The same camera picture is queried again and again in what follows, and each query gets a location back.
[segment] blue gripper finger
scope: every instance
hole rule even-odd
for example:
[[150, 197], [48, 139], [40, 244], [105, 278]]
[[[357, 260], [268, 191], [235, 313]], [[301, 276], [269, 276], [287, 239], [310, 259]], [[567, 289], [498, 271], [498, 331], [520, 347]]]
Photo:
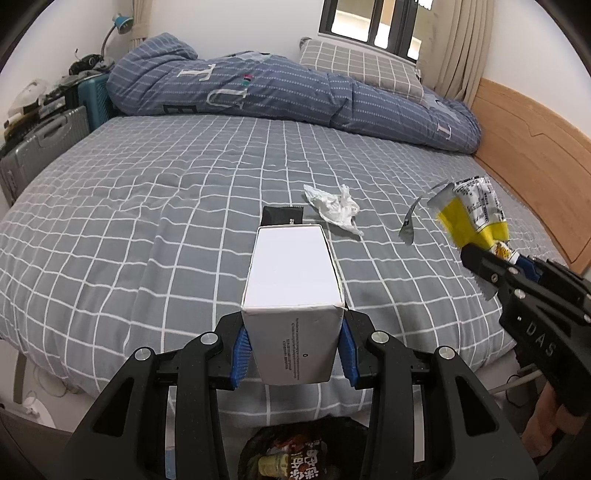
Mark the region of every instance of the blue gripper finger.
[[246, 376], [251, 352], [251, 343], [248, 340], [248, 334], [243, 325], [240, 328], [238, 337], [236, 337], [236, 343], [234, 343], [234, 349], [232, 350], [232, 372], [230, 373], [230, 381], [234, 388], [237, 388], [240, 381]]
[[357, 353], [355, 349], [355, 342], [351, 335], [351, 330], [347, 324], [347, 320], [343, 319], [343, 325], [340, 328], [339, 335], [339, 356], [340, 363], [343, 367], [345, 378], [349, 380], [351, 387], [355, 388], [359, 380], [359, 371], [357, 370]]

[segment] crumpled tissue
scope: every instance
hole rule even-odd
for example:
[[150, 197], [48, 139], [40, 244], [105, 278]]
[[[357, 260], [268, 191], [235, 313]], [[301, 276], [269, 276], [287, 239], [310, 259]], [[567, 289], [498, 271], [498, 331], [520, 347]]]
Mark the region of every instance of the crumpled tissue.
[[353, 225], [353, 217], [359, 213], [359, 205], [351, 198], [347, 185], [340, 185], [339, 189], [340, 195], [333, 195], [304, 185], [308, 202], [318, 210], [323, 220], [355, 235], [363, 236], [363, 232]]

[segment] gray checkered pillow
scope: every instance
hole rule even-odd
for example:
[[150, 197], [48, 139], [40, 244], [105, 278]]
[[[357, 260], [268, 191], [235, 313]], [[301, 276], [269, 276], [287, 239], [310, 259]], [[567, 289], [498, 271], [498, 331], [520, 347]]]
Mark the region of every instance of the gray checkered pillow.
[[340, 73], [372, 87], [396, 93], [426, 106], [424, 91], [413, 65], [396, 58], [302, 38], [300, 65]]

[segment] beige curtain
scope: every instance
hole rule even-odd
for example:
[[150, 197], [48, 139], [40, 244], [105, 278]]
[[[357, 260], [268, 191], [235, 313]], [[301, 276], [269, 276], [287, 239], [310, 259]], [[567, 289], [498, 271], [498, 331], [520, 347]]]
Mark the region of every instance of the beige curtain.
[[148, 38], [150, 15], [152, 14], [152, 0], [133, 0], [133, 7], [134, 26], [131, 29], [130, 50], [133, 50]]
[[494, 0], [433, 0], [417, 62], [424, 86], [472, 106], [491, 43], [494, 7]]

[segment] blue lamp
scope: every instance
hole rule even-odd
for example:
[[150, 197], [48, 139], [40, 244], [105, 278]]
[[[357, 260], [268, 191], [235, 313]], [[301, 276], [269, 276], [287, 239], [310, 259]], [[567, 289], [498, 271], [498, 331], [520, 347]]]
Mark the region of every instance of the blue lamp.
[[109, 40], [109, 37], [113, 33], [114, 29], [117, 29], [117, 32], [119, 33], [119, 35], [122, 35], [124, 33], [131, 31], [131, 27], [133, 27], [133, 26], [134, 26], [133, 17], [125, 17], [124, 15], [121, 15], [121, 14], [115, 15], [113, 17], [113, 26], [109, 30], [109, 33], [107, 33], [107, 36], [105, 37], [105, 41], [103, 42], [103, 46], [100, 48], [100, 56], [105, 58], [105, 47], [107, 45], [107, 40]]

